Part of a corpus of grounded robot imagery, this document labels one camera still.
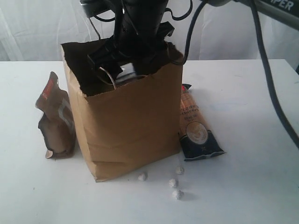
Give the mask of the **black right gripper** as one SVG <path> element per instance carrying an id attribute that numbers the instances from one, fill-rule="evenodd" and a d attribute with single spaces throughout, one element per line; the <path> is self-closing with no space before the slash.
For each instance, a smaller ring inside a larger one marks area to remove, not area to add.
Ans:
<path id="1" fill-rule="evenodd" d="M 104 68 L 113 75 L 121 72 L 119 63 L 153 58 L 164 48 L 164 38 L 174 27 L 161 22 L 168 1 L 121 0 L 122 10 L 114 13 L 114 33 L 87 58 L 94 70 Z"/>

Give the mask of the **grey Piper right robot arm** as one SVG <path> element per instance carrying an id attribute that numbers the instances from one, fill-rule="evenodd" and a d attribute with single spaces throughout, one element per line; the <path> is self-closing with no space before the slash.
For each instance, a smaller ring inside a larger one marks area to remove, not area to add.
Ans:
<path id="1" fill-rule="evenodd" d="M 191 35 L 196 19 L 206 4 L 220 7 L 231 0 L 202 0 L 193 15 L 185 44 L 183 62 L 189 54 Z M 251 0 L 234 0 L 250 6 Z M 80 0 L 80 4 L 88 18 L 99 21 L 114 21 L 114 33 L 94 52 L 88 54 L 88 62 L 94 70 L 105 68 L 113 75 L 121 73 L 120 63 L 140 61 L 151 63 L 160 52 L 164 51 L 166 36 L 171 36 L 174 27 L 169 22 L 161 23 L 165 12 L 169 12 L 174 21 L 184 20 L 192 12 L 193 1 L 190 0 L 188 11 L 175 17 L 167 8 L 168 0 Z M 285 25 L 299 30 L 298 0 L 254 0 L 256 9 Z M 98 15 L 111 10 L 114 18 L 103 19 Z"/>

